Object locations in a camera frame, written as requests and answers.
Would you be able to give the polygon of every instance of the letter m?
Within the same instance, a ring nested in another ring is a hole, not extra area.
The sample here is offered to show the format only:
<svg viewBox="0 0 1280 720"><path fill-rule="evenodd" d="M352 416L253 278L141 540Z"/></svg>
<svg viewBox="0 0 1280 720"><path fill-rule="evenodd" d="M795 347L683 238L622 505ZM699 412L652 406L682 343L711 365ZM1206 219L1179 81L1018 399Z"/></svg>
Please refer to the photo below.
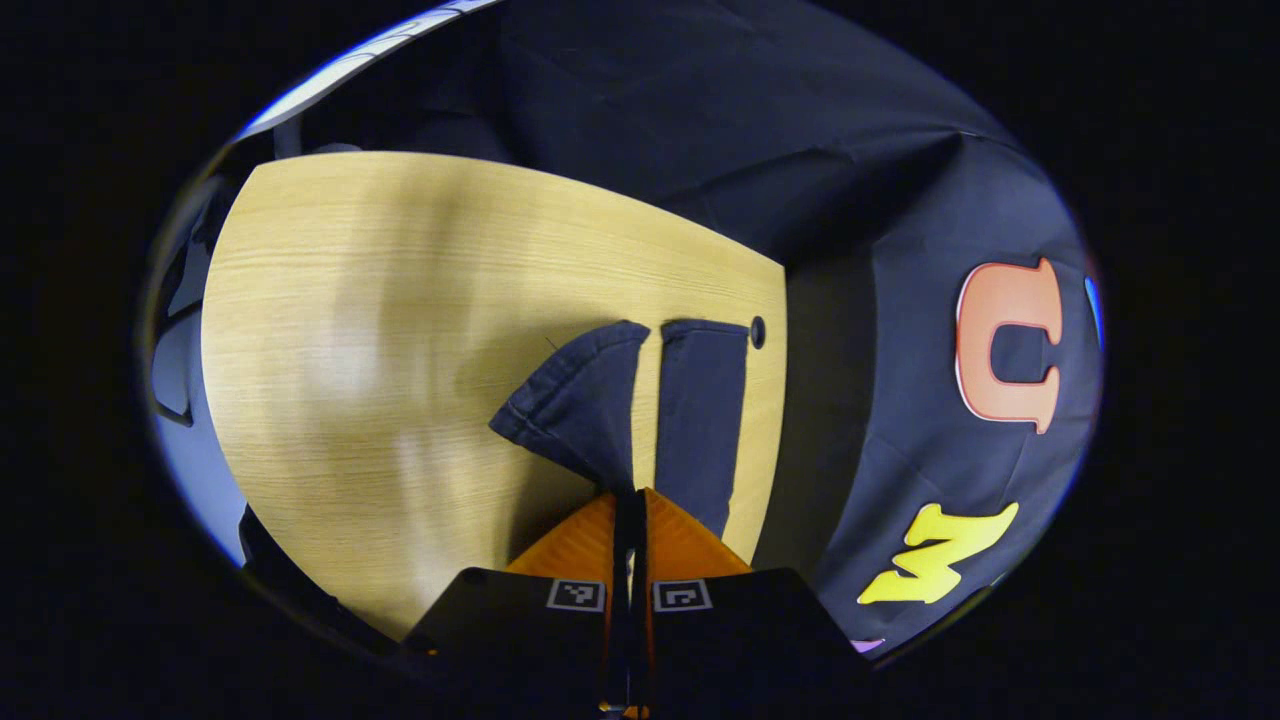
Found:
<svg viewBox="0 0 1280 720"><path fill-rule="evenodd" d="M925 541L942 542L895 555L893 565L914 578L886 570L876 575L863 594L858 596L859 605L942 600L960 584L960 573L950 565L996 544L1014 521L1014 515L1018 515L1016 502L991 518L943 515L942 506L937 502L925 505L906 532L906 544L915 547Z"/></svg>

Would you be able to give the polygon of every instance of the wood grain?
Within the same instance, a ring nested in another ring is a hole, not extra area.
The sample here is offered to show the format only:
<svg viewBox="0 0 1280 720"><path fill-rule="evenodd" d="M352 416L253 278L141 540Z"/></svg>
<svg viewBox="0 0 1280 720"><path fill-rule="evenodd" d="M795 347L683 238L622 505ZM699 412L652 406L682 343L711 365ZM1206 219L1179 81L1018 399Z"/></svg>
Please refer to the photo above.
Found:
<svg viewBox="0 0 1280 720"><path fill-rule="evenodd" d="M755 315L768 336L748 352L724 532L751 557L782 424L782 268L621 195L424 154L261 165L212 258L205 383L266 529L398 639L458 570L504 566L591 497L486 425L553 346L620 319L654 329L632 410L636 482L652 487L657 329Z"/></svg>

